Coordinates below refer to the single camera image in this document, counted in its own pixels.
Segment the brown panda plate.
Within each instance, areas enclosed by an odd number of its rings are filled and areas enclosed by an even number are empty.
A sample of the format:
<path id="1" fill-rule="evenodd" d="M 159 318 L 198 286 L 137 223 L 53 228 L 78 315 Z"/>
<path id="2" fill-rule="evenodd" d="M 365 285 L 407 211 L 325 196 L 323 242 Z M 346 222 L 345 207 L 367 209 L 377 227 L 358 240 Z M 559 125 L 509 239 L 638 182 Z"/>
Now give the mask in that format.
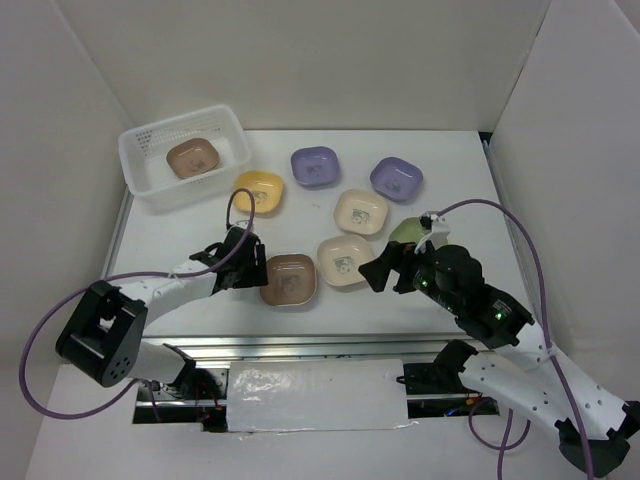
<path id="1" fill-rule="evenodd" d="M 267 260 L 268 283 L 259 290 L 270 306 L 299 306 L 308 303 L 317 288 L 313 260 L 304 254 L 282 254 Z"/>
<path id="2" fill-rule="evenodd" d="M 187 179 L 215 169 L 220 154 L 210 141 L 192 138 L 173 147 L 167 153 L 166 161 L 178 178 Z"/>

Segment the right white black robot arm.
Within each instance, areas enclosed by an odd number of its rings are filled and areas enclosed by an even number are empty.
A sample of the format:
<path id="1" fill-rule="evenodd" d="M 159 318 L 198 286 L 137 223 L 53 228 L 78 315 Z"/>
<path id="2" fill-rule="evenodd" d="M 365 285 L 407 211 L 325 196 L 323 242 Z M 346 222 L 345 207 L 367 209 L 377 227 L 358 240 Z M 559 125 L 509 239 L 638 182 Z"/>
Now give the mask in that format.
<path id="1" fill-rule="evenodd" d="M 468 336 L 519 369 L 513 374 L 462 340 L 452 340 L 432 364 L 410 364 L 398 382 L 416 389 L 436 380 L 450 392 L 488 395 L 557 439 L 563 457 L 603 478 L 617 469 L 639 430 L 639 404 L 592 380 L 569 357 L 545 343 L 539 322 L 514 297 L 486 283 L 482 266 L 458 245 L 418 248 L 391 241 L 359 272 L 375 292 L 390 272 L 394 291 L 419 291 L 454 317 Z"/>

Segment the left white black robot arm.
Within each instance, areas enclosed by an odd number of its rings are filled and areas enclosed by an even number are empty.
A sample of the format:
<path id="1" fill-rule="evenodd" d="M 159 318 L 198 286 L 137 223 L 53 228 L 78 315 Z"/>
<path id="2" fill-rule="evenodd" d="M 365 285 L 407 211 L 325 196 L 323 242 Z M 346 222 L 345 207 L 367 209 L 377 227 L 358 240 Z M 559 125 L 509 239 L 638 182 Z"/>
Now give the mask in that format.
<path id="1" fill-rule="evenodd" d="M 154 381 L 176 399 L 219 399 L 219 380 L 179 347 L 150 344 L 147 326 L 221 291 L 268 282 L 260 238 L 234 226 L 226 238 L 196 252 L 171 273 L 116 286 L 91 284 L 55 345 L 56 352 L 103 387 L 125 378 Z"/>

